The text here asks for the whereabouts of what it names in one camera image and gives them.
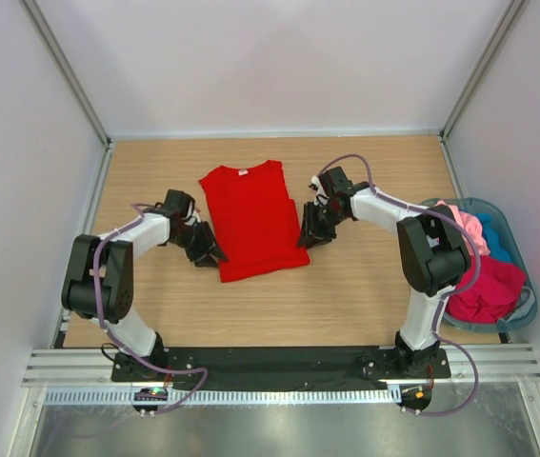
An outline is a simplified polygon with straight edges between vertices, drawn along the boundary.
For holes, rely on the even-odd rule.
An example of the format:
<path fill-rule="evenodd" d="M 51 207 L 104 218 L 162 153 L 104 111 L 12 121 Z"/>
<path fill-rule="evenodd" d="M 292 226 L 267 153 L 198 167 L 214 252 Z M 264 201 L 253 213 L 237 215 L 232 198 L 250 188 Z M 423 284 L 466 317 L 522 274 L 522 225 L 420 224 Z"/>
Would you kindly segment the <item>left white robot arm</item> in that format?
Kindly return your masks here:
<path fill-rule="evenodd" d="M 170 189 L 162 202 L 132 207 L 137 216 L 124 226 L 73 240 L 61 303 L 93 321 L 133 362 L 136 373 L 154 381 L 170 373 L 169 362 L 161 336 L 134 308 L 135 261 L 168 244 L 182 249 L 199 268 L 216 268 L 228 257 L 188 193 Z"/>

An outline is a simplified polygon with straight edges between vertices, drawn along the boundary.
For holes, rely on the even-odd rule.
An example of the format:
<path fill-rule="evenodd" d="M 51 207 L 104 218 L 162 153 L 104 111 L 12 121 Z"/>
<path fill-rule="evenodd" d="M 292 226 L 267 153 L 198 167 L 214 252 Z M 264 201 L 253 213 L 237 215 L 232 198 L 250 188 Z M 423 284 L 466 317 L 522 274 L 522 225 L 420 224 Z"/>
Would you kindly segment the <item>grey t shirt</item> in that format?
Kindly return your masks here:
<path fill-rule="evenodd" d="M 516 302 L 514 311 L 507 319 L 508 322 L 525 318 L 535 304 L 536 298 L 533 290 L 527 286 L 523 286 Z"/>

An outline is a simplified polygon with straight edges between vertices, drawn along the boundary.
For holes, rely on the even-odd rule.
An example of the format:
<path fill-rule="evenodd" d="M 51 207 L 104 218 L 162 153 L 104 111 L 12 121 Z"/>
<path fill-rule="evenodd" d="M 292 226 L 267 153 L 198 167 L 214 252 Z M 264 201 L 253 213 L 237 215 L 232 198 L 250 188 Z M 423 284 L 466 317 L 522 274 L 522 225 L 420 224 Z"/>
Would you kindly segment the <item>blue t shirt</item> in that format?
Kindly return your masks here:
<path fill-rule="evenodd" d="M 513 261 L 509 252 L 501 244 L 499 233 L 491 225 L 491 215 L 487 213 L 476 213 L 475 217 L 481 224 L 482 236 L 490 250 L 489 257 L 503 263 L 512 264 Z"/>

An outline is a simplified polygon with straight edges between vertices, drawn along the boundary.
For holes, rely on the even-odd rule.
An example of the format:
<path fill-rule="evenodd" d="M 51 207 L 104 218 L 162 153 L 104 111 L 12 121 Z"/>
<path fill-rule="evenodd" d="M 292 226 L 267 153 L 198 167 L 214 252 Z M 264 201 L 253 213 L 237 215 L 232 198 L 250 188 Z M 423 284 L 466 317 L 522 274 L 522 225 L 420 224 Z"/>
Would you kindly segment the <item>light pink t shirt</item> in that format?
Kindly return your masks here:
<path fill-rule="evenodd" d="M 439 200 L 436 203 L 436 206 L 439 205 L 445 205 L 451 210 L 455 222 L 463 228 L 470 237 L 471 242 L 465 238 L 465 244 L 470 256 L 474 256 L 473 247 L 476 247 L 480 256 L 489 256 L 490 248 L 483 237 L 483 227 L 480 220 L 476 216 L 462 211 L 456 205 L 449 205 L 444 200 Z"/>

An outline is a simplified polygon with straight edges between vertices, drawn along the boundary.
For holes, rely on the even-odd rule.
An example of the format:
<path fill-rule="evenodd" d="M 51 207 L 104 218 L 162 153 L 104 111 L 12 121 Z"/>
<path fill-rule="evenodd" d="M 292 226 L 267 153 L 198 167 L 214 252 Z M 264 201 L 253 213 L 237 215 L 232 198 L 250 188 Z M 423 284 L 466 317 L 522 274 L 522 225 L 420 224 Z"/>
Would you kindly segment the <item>teal plastic laundry basket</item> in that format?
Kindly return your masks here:
<path fill-rule="evenodd" d="M 447 205 L 480 252 L 478 279 L 470 289 L 448 300 L 444 321 L 478 333 L 509 333 L 528 325 L 536 316 L 536 298 L 503 212 L 472 197 L 434 198 L 423 204 Z"/>

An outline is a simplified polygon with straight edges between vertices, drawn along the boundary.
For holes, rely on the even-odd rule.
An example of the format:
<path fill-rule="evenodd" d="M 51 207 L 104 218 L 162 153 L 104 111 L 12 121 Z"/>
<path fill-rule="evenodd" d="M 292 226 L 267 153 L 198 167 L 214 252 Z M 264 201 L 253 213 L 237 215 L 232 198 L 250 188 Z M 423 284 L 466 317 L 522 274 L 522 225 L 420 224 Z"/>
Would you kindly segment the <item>red t shirt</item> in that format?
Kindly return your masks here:
<path fill-rule="evenodd" d="M 219 166 L 199 183 L 227 256 L 219 263 L 223 283 L 310 263 L 307 250 L 297 246 L 298 214 L 280 161 L 248 169 Z"/>

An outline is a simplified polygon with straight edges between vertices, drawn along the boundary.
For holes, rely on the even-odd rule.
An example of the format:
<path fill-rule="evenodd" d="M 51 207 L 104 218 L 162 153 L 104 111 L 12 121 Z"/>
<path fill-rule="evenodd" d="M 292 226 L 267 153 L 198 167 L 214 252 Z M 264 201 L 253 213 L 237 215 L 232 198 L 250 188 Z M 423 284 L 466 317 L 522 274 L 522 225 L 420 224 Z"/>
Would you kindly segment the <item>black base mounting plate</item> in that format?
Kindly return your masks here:
<path fill-rule="evenodd" d="M 169 379 L 181 390 L 192 389 L 201 378 L 188 369 L 206 368 L 203 390 L 236 392 L 355 391 L 379 389 L 389 381 L 450 378 L 443 349 L 431 360 L 406 365 L 393 347 L 293 348 L 168 348 L 166 375 L 150 370 L 130 356 L 118 353 L 110 379 L 117 383 L 158 382 Z"/>

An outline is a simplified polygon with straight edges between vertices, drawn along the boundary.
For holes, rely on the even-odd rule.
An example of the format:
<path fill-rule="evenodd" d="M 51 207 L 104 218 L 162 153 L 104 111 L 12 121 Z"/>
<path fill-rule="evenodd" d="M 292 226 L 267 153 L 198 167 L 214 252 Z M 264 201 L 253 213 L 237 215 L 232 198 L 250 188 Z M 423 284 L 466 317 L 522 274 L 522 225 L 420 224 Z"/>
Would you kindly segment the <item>magenta t shirt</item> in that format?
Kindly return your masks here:
<path fill-rule="evenodd" d="M 526 273 L 518 266 L 482 256 L 479 276 L 464 292 L 451 296 L 446 314 L 458 321 L 495 324 L 515 309 Z"/>

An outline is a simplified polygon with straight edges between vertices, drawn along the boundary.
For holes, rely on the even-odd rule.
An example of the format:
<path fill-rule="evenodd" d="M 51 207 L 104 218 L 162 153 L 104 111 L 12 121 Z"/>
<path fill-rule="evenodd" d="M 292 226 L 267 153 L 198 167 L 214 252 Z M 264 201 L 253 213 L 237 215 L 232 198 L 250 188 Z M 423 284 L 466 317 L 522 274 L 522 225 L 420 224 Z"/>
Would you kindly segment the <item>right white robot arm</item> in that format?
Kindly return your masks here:
<path fill-rule="evenodd" d="M 437 329 L 445 302 L 471 267 L 465 238 L 450 208 L 416 206 L 368 182 L 355 184 L 340 167 L 312 177 L 310 188 L 315 196 L 304 205 L 299 247 L 331 242 L 336 227 L 347 219 L 373 223 L 396 236 L 410 302 L 405 322 L 395 334 L 393 363 L 407 377 L 426 372 L 438 356 Z"/>

